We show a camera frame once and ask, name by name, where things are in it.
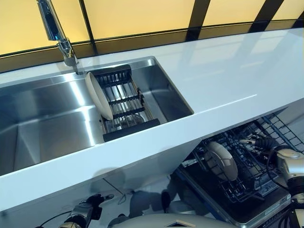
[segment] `sink basin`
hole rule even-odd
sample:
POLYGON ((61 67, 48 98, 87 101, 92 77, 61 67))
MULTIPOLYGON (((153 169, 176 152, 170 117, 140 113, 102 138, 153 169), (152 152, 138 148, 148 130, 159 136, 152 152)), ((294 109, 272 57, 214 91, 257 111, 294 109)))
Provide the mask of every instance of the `sink basin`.
MULTIPOLYGON (((85 69, 129 64, 160 124, 193 114, 154 57, 85 69)), ((0 175, 104 142, 100 114, 84 75, 69 73, 0 89, 0 175)))

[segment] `robotic hand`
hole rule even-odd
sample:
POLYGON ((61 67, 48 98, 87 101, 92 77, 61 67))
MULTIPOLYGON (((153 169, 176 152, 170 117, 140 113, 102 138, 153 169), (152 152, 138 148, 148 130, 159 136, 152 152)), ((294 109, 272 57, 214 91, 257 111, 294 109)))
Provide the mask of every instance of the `robotic hand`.
POLYGON ((280 187, 289 191, 291 195, 291 212, 283 217, 279 223, 279 228, 284 219, 290 219, 291 227, 304 227, 304 154, 294 151, 289 146, 280 146, 271 137, 263 137, 257 140, 241 140, 241 143, 253 144, 264 150, 267 156, 266 168, 269 173, 269 164, 272 163, 282 172, 287 187, 274 181, 280 187))
MULTIPOLYGON (((114 195, 107 195, 105 197, 100 194, 90 196, 87 200, 80 202, 74 207, 72 211, 68 211, 63 214, 70 212, 67 219, 64 221, 59 228, 88 228, 91 220, 99 220, 102 212, 102 208, 99 207, 99 204, 103 203, 106 200, 110 200, 114 195)), ((43 228, 43 225, 48 221, 44 222, 41 226, 36 228, 43 228)))

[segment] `sink dish rack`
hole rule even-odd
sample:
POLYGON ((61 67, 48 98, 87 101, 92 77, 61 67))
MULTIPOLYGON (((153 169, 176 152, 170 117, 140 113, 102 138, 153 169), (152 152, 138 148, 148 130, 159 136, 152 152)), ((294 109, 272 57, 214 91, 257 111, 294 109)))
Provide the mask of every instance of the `sink dish rack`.
MULTIPOLYGON (((218 142, 231 153, 238 168, 238 177, 234 181, 215 177, 216 184, 220 186, 226 197, 233 203, 243 202, 251 197, 263 199, 277 188, 266 172, 266 158, 259 148, 250 144, 241 144, 239 141, 265 136, 276 139, 280 145, 288 145, 299 152, 304 151, 303 142, 275 114, 270 114, 203 140, 192 152, 195 159, 186 160, 182 165, 187 167, 198 163, 202 175, 214 175, 211 172, 213 167, 208 167, 204 155, 210 142, 218 142)), ((270 167, 270 173, 274 179, 279 174, 274 167, 270 167)))
POLYGON ((144 95, 132 80, 130 65, 92 71, 113 113, 113 120, 101 117, 104 141, 110 141, 160 124, 145 104, 144 95))

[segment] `yellow window pane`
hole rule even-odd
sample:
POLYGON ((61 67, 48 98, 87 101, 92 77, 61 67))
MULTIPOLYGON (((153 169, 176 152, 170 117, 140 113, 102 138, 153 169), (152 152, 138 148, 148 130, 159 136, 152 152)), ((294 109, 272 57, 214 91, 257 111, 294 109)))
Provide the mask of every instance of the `yellow window pane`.
POLYGON ((284 0, 272 20, 298 19, 304 10, 304 0, 284 0))
POLYGON ((203 26, 254 21, 265 0, 211 0, 203 26))
POLYGON ((194 0, 85 0, 94 39, 187 28, 194 0))
MULTIPOLYGON (((89 40, 78 0, 52 0, 71 42, 89 40)), ((0 55, 55 45, 49 41, 36 0, 0 0, 0 55)))

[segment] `faucet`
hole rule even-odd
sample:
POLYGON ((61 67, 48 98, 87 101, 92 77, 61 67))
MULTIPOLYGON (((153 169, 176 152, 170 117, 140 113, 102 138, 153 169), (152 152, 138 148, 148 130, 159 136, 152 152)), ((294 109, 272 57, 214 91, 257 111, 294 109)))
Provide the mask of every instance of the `faucet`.
POLYGON ((65 36, 51 0, 37 0, 48 40, 58 41, 57 47, 63 54, 67 66, 73 67, 78 74, 78 59, 74 53, 70 40, 65 36))

